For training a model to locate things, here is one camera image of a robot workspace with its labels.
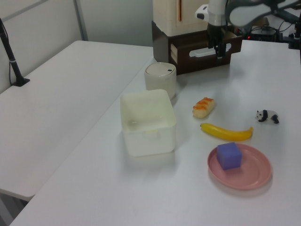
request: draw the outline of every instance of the banana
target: banana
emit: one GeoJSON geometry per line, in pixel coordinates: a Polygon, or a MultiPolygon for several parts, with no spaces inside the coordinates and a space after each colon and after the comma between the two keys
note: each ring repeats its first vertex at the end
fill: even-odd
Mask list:
{"type": "Polygon", "coordinates": [[[204,132],[212,136],[225,139],[225,140],[231,140],[231,141],[247,140],[252,136],[252,131],[253,131],[253,127],[250,127],[248,130],[233,131],[233,130],[217,127],[210,123],[202,123],[201,128],[204,132]]]}

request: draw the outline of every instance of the purple cube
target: purple cube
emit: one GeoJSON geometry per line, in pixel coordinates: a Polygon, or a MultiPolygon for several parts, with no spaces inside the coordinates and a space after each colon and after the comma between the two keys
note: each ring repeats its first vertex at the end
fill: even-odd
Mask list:
{"type": "Polygon", "coordinates": [[[241,159],[241,151],[234,142],[217,146],[217,161],[223,170],[240,167],[241,159]]]}

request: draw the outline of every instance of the toy bread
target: toy bread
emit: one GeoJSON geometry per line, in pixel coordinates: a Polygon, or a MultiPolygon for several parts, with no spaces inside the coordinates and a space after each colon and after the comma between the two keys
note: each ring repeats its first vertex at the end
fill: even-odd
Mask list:
{"type": "Polygon", "coordinates": [[[193,106],[193,116],[201,119],[205,118],[212,111],[214,103],[213,99],[203,98],[193,106]]]}

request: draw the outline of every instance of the cup lid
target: cup lid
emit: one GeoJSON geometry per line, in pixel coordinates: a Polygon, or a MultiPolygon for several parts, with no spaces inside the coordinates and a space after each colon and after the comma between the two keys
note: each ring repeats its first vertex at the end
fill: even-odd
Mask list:
{"type": "Polygon", "coordinates": [[[175,66],[169,63],[159,62],[148,66],[145,70],[147,74],[163,76],[169,75],[175,70],[175,66]]]}

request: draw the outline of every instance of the panda figurine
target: panda figurine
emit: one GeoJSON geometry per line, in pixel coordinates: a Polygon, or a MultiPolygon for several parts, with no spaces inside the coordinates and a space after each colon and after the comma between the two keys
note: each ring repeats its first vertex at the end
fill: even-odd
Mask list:
{"type": "Polygon", "coordinates": [[[259,122],[266,121],[267,119],[269,119],[275,124],[279,124],[277,113],[270,110],[263,110],[261,112],[257,111],[256,119],[259,122]]]}

